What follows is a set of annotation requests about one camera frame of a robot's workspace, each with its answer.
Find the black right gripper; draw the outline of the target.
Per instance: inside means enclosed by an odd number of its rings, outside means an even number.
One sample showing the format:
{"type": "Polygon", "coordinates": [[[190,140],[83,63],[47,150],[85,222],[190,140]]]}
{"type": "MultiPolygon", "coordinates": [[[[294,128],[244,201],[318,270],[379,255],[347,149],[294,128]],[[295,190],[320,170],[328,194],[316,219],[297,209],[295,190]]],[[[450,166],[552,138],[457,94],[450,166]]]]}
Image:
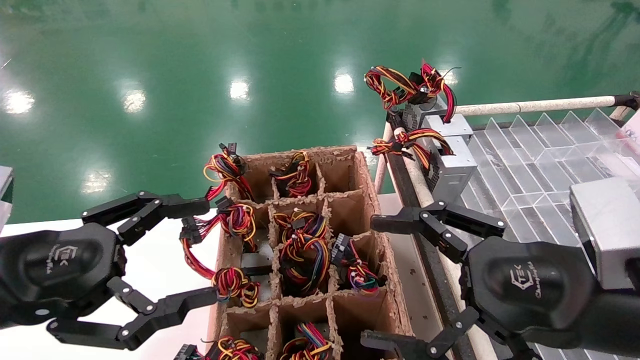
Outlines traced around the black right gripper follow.
{"type": "Polygon", "coordinates": [[[582,248],[505,240],[502,219],[442,200],[423,208],[405,206],[396,215],[373,214],[371,229],[421,235],[451,262],[463,264],[462,296],[471,307],[431,341],[364,330],[362,346],[399,360],[446,360],[476,323],[501,344],[520,338],[546,347],[580,346],[581,319],[601,288],[582,248]],[[450,227],[485,240],[469,250],[450,227]]]}

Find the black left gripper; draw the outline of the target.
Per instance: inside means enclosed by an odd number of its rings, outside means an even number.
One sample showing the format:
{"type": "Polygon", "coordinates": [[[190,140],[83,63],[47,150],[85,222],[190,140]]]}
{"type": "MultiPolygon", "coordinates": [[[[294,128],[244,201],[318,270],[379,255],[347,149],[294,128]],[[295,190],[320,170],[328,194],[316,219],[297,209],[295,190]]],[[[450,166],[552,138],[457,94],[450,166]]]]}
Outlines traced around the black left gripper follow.
{"type": "Polygon", "coordinates": [[[163,219],[209,211],[205,197],[139,191],[85,210],[82,227],[2,237],[1,328],[58,318],[46,330],[63,344],[137,350],[156,332],[181,325],[190,310],[217,303],[218,295],[208,286],[151,301],[119,278],[127,262],[121,243],[132,246],[163,219]],[[106,228],[123,220],[118,235],[106,228]],[[122,326],[76,319],[112,294],[136,312],[135,319],[122,326]]]}

